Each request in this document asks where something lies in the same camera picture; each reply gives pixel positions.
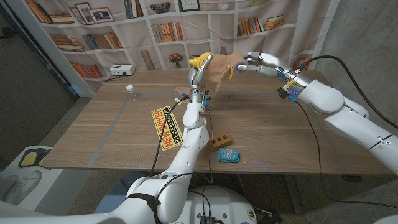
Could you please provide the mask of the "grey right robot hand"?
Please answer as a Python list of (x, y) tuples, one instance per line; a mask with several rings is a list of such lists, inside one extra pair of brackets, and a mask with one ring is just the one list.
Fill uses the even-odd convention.
[(249, 51), (244, 58), (247, 62), (238, 64), (237, 72), (257, 72), (267, 77), (278, 78), (284, 83), (282, 89), (301, 93), (313, 81), (270, 53)]

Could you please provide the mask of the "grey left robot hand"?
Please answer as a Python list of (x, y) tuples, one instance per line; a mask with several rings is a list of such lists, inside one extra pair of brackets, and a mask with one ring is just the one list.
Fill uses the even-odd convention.
[(203, 103), (205, 71), (212, 59), (213, 54), (206, 52), (199, 57), (194, 57), (189, 60), (189, 64), (192, 66), (188, 74), (190, 87), (189, 98), (192, 103)]

